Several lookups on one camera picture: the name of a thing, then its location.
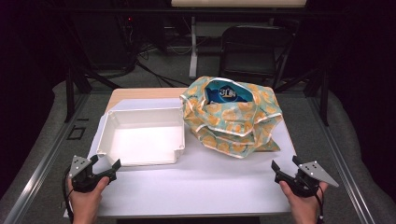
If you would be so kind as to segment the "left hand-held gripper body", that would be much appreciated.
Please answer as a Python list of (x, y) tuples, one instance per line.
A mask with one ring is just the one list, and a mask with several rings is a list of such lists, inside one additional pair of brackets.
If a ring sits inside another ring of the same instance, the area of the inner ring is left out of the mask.
[(69, 178), (72, 181), (73, 190), (78, 192), (91, 192), (102, 179), (100, 174), (90, 170), (90, 159), (75, 156), (72, 160)]

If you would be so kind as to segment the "black folding chair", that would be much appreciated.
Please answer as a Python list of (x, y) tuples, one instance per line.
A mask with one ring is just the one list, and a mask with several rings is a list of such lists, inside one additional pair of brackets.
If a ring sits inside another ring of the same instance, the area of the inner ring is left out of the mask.
[(219, 76), (240, 81), (270, 78), (274, 89), (293, 40), (294, 33), (284, 27), (230, 27), (221, 36)]

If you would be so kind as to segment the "white table sheet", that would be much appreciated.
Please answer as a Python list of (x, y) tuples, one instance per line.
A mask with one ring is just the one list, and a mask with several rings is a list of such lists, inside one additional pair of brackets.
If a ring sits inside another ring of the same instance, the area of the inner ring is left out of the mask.
[(205, 148), (185, 132), (184, 154), (174, 164), (125, 167), (103, 192), (100, 217), (224, 217), (288, 213), (271, 163), (292, 175), (297, 167), (284, 121), (273, 130), (277, 152), (254, 152), (244, 159)]

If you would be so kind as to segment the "blue snack pouch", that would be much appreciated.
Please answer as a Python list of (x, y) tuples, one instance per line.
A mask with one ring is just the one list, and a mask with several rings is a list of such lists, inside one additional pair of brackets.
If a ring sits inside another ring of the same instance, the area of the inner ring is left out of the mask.
[(253, 101), (251, 91), (233, 81), (210, 81), (205, 87), (205, 95), (210, 104), (248, 103)]

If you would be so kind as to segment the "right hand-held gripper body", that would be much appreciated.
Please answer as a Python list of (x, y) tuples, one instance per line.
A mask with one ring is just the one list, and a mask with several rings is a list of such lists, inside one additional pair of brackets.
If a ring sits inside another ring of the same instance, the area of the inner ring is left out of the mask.
[(317, 161), (303, 162), (302, 168), (297, 170), (295, 177), (284, 173), (280, 169), (280, 174), (275, 176), (275, 182), (285, 181), (290, 186), (292, 192), (299, 197), (314, 196), (320, 182), (325, 182), (339, 187), (339, 184), (324, 170)]

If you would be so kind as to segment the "person's left hand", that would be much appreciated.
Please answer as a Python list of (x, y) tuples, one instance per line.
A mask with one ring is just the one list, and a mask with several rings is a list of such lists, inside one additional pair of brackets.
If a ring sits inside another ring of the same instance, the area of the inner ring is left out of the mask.
[(91, 192), (72, 191), (69, 199), (74, 213), (73, 224), (94, 224), (97, 219), (102, 192), (109, 183), (107, 176), (103, 177)]

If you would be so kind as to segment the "aluminium floor rail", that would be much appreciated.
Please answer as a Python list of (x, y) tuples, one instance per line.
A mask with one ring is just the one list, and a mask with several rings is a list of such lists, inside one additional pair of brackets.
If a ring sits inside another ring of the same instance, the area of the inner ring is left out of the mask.
[(306, 101), (311, 107), (318, 126), (326, 137), (328, 145), (330, 146), (333, 163), (335, 164), (337, 172), (342, 180), (342, 186), (346, 190), (346, 193), (355, 208), (361, 224), (375, 224), (375, 219), (373, 218), (366, 201), (362, 197), (361, 190), (359, 189), (352, 173), (349, 170), (349, 167), (340, 151), (339, 146), (336, 143), (330, 127), (326, 126), (321, 119), (319, 114), (319, 105), (316, 99), (307, 97)]
[(21, 223), (60, 153), (61, 143), (71, 132), (77, 115), (89, 97), (89, 94), (81, 94), (77, 97), (75, 112), (65, 122), (66, 98), (61, 94), (56, 95), (49, 117), (28, 157), (6, 195), (0, 200), (0, 224)]

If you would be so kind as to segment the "white plastic tray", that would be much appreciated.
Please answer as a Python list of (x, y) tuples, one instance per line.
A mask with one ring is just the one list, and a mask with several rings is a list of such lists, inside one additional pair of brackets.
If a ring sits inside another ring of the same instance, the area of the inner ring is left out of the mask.
[(184, 128), (178, 107), (110, 110), (96, 153), (124, 167), (176, 163), (184, 153)]

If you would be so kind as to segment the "black equipment cabinet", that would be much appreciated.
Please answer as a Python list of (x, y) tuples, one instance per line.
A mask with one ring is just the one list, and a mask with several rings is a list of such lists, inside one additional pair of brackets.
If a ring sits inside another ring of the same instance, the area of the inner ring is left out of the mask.
[(131, 56), (114, 15), (77, 14), (72, 20), (94, 69), (121, 70), (131, 65)]

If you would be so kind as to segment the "person's right hand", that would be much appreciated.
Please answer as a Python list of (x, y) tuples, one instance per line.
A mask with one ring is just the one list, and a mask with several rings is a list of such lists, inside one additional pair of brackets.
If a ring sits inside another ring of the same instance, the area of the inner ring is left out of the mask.
[(291, 215), (295, 224), (316, 224), (319, 203), (315, 197), (303, 198), (296, 196), (285, 181), (280, 181), (279, 186), (288, 199)]

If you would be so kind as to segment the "black metal frame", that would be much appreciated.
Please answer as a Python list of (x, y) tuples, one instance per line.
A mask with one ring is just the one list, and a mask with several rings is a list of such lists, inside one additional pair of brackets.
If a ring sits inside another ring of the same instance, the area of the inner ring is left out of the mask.
[(275, 88), (275, 92), (286, 91), (297, 85), (299, 82), (307, 79), (308, 83), (304, 87), (303, 93), (305, 97), (314, 97), (318, 91), (319, 95), (319, 116), (325, 126), (328, 122), (328, 96), (329, 96), (329, 75), (324, 68), (315, 68), (300, 77), (293, 78), (286, 84), (282, 84)]
[(74, 116), (76, 111), (74, 87), (77, 87), (78, 90), (83, 94), (88, 94), (92, 91), (92, 86), (88, 81), (89, 77), (108, 86), (112, 90), (120, 88), (119, 85), (113, 83), (112, 81), (108, 80), (105, 77), (100, 76), (99, 74), (92, 71), (88, 67), (71, 63), (69, 65), (68, 72), (65, 75), (66, 104), (67, 104), (67, 113), (65, 117), (65, 122), (69, 122), (71, 118)]

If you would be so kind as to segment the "orange patterned fabric bag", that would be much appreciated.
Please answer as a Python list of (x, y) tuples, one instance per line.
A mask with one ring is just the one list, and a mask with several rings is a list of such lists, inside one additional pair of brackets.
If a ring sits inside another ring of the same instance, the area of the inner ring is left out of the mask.
[(183, 119), (197, 139), (207, 148), (238, 159), (256, 151), (279, 151), (272, 133), (283, 115), (274, 91), (233, 81), (251, 91), (253, 101), (210, 104), (205, 87), (213, 80), (233, 81), (223, 77), (199, 77), (180, 95)]

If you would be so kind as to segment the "white metal stand leg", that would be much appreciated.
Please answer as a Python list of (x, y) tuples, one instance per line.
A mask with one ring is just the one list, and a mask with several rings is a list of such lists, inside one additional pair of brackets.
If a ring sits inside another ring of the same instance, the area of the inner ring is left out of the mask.
[(197, 43), (196, 43), (196, 25), (195, 18), (191, 18), (191, 64), (189, 78), (195, 79), (197, 77)]

